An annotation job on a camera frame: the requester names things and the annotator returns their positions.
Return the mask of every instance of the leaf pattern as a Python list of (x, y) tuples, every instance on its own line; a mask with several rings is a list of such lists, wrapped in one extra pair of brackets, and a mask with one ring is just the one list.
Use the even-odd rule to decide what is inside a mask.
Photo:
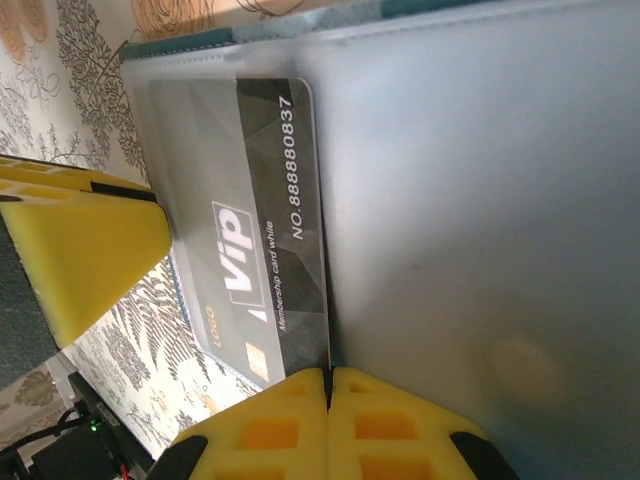
[(191, 415), (184, 413), (182, 410), (180, 410), (180, 413), (176, 415), (176, 422), (178, 422), (178, 428), (181, 432), (198, 423), (193, 419), (193, 417), (191, 417)]
[(120, 78), (118, 51), (98, 32), (99, 20), (87, 0), (57, 0), (60, 27), (56, 32), (60, 59), (70, 70), (69, 86), (82, 123), (91, 128), (97, 151), (111, 153), (111, 137), (117, 135), (125, 161), (146, 180), (129, 102)]
[(108, 351), (120, 367), (120, 370), (129, 379), (133, 388), (140, 390), (143, 381), (151, 378), (151, 373), (149, 373), (149, 369), (138, 356), (135, 347), (115, 325), (102, 327), (101, 331)]
[(181, 363), (195, 358), (203, 375), (211, 381), (204, 353), (185, 323), (176, 297), (170, 260), (165, 258), (111, 309), (125, 331), (142, 348), (143, 339), (156, 368), (163, 359), (174, 380)]
[[(181, 18), (190, 29), (211, 26), (214, 20), (247, 23), (287, 13), (303, 1), (116, 2), (110, 6), (113, 12), (130, 15), (118, 28), (138, 24), (139, 30), (131, 35), (113, 30), (114, 22), (100, 18), (101, 10), (92, 6), (98, 6), (97, 0), (0, 1), (0, 10), (10, 9), (11, 14), (0, 15), (0, 23), (4, 22), (0, 25), (0, 153), (116, 174), (130, 166), (132, 176), (145, 181), (142, 149), (119, 75), (121, 46), (134, 36), (150, 38), (153, 32), (165, 36), (174, 27), (181, 28)], [(165, 6), (166, 11), (157, 10)], [(134, 8), (144, 14), (143, 20)], [(7, 23), (10, 17), (15, 21)], [(111, 313), (66, 353), (154, 454), (179, 429), (212, 411), (202, 404), (210, 395), (198, 398), (184, 382), (215, 392), (216, 404), (224, 407), (256, 393), (252, 385), (236, 379), (197, 346), (182, 316), (169, 260), (136, 285)], [(27, 404), (47, 401), (55, 387), (40, 380), (34, 380), (39, 386), (31, 393), (25, 390), (18, 395), (20, 382), (6, 399), (0, 397), (3, 424), (13, 414), (14, 397), (25, 402), (17, 410), (40, 409)], [(158, 384), (175, 410), (156, 412), (154, 418), (149, 390)], [(47, 411), (58, 408), (57, 401), (54, 394)], [(49, 420), (55, 422), (58, 416)]]
[(44, 407), (53, 401), (57, 394), (51, 374), (35, 370), (27, 374), (22, 381), (13, 401), (29, 407)]

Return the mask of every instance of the patterned wallpaper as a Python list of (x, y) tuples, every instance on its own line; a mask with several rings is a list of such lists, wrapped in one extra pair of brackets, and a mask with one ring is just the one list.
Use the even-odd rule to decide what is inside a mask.
[[(338, 1), (0, 0), (0, 153), (146, 183), (118, 66), (126, 42)], [(167, 260), (65, 353), (155, 457), (180, 430), (254, 393), (194, 342)], [(2, 420), (20, 412), (28, 417), (30, 409), (44, 409), (43, 419), (58, 414), (57, 400), (39, 405), (55, 398), (43, 378), (46, 372), (38, 370), (24, 379), (27, 386), (39, 381), (29, 393), (18, 395), (18, 387), (5, 399), (3, 392)], [(20, 425), (5, 436), (36, 428)]]
[[(66, 410), (45, 365), (0, 392), (0, 450), (54, 425)], [(51, 443), (49, 438), (20, 449), (25, 461)]]

